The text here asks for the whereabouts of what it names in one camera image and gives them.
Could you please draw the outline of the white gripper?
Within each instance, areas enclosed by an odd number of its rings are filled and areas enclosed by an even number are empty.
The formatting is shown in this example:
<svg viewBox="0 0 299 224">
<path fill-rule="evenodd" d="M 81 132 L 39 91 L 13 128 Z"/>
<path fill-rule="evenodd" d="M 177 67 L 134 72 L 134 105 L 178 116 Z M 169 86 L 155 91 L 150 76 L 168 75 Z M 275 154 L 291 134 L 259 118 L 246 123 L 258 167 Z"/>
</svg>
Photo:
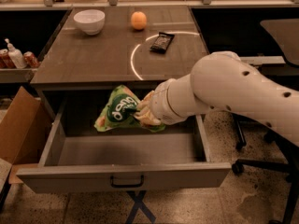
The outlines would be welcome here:
<svg viewBox="0 0 299 224">
<path fill-rule="evenodd" d="M 191 76 L 170 78 L 150 91 L 137 107 L 134 117 L 143 125 L 173 125 L 194 115 L 204 115 L 211 107 L 194 95 Z"/>
</svg>

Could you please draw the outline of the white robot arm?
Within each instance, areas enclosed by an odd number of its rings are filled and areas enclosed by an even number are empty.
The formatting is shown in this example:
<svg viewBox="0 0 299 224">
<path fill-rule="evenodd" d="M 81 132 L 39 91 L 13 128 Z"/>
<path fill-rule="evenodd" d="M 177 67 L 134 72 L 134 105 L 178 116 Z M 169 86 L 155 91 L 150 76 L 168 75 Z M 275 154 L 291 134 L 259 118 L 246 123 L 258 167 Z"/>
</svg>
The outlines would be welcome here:
<svg viewBox="0 0 299 224">
<path fill-rule="evenodd" d="M 263 76 L 231 51 L 207 55 L 188 75 L 158 85 L 134 117 L 147 125 L 172 125 L 216 110 L 256 120 L 299 146 L 299 91 Z"/>
</svg>

